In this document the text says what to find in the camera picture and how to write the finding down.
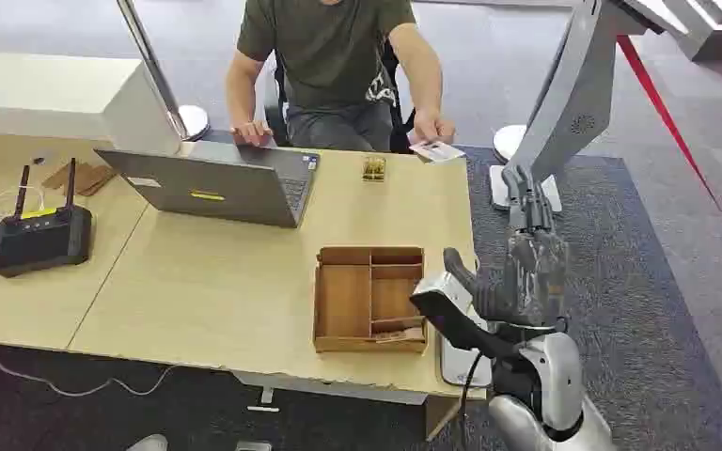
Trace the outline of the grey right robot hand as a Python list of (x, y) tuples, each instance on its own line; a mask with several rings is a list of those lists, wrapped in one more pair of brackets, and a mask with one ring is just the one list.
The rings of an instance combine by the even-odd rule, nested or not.
[(501, 278), (470, 272), (458, 251), (443, 251), (445, 270), (472, 297), (480, 318), (532, 329), (552, 328), (565, 297), (568, 244), (556, 233), (551, 205), (528, 167), (506, 165), (509, 224)]

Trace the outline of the person's right hand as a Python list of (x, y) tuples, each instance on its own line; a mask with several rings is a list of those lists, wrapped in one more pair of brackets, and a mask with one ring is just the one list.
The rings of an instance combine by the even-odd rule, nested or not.
[(273, 139), (272, 130), (260, 120), (253, 120), (229, 128), (237, 145), (264, 147)]

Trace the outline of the person's left hand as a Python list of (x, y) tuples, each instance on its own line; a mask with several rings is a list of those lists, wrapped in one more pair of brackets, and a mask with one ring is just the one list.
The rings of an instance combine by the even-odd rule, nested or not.
[(412, 143), (443, 142), (451, 145), (456, 134), (455, 124), (437, 110), (417, 109), (414, 118)]

